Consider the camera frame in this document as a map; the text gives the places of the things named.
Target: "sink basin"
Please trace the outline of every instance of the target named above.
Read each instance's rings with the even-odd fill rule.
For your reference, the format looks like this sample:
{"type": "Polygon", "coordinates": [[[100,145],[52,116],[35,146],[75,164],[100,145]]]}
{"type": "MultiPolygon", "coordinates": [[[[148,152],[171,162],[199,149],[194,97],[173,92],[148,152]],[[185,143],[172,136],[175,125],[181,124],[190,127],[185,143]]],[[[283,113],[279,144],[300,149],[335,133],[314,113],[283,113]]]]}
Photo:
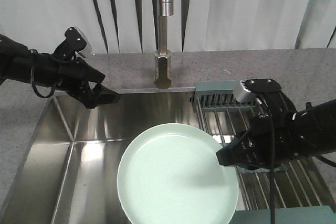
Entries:
{"type": "MultiPolygon", "coordinates": [[[[117,193],[121,156],[137,135],[155,125],[184,123],[200,127],[192,96],[193,92],[123,94],[119,103],[93,110],[66,95],[50,99],[4,207],[1,224],[129,223],[117,193]]],[[[251,109],[202,116],[209,134],[220,142],[232,139],[235,130],[244,130],[254,113],[251,109]]],[[[310,161],[287,166],[276,178],[277,207],[335,208],[310,161]]],[[[238,205],[268,208],[266,173],[239,172],[239,179],[244,199],[240,198],[238,205]]]]}

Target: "gray countertop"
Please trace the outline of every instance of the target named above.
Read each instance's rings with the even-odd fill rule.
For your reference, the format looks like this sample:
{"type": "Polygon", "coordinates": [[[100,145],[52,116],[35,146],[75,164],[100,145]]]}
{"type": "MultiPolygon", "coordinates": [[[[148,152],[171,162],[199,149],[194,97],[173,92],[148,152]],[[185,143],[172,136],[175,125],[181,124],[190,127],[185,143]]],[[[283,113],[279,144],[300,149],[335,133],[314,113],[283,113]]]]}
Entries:
{"type": "MultiPolygon", "coordinates": [[[[106,74],[110,89],[155,88],[153,54],[96,55],[86,60],[106,74]]],[[[187,52],[172,54],[172,87],[200,81],[273,78],[298,110],[336,98],[336,49],[187,52]]],[[[22,163],[43,110],[30,85],[7,80],[0,87],[0,209],[22,163]]],[[[336,161],[335,154],[327,157],[336,161]]],[[[336,196],[336,170],[317,166],[336,196]]]]}

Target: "plate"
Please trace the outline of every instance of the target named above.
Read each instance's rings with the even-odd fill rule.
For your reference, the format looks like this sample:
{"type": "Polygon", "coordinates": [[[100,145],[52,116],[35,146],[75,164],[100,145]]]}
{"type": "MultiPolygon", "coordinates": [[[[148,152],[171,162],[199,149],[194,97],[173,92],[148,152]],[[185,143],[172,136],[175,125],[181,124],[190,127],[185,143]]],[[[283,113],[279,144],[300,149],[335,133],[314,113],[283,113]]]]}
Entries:
{"type": "Polygon", "coordinates": [[[220,166],[222,148],[186,124],[162,124],[137,136],[124,152],[117,187],[133,224],[226,224],[237,205],[233,167],[220,166]]]}

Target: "faucet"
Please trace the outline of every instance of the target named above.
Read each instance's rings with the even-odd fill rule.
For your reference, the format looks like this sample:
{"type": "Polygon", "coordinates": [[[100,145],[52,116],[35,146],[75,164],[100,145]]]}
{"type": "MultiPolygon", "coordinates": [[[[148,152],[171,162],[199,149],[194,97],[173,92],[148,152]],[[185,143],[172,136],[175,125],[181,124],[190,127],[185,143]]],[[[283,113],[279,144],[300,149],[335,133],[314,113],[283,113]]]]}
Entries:
{"type": "Polygon", "coordinates": [[[172,84],[171,52],[167,49],[167,18],[174,14],[173,0],[158,0],[156,11],[158,16],[158,49],[154,54],[154,83],[159,89],[167,89],[172,84]]]}

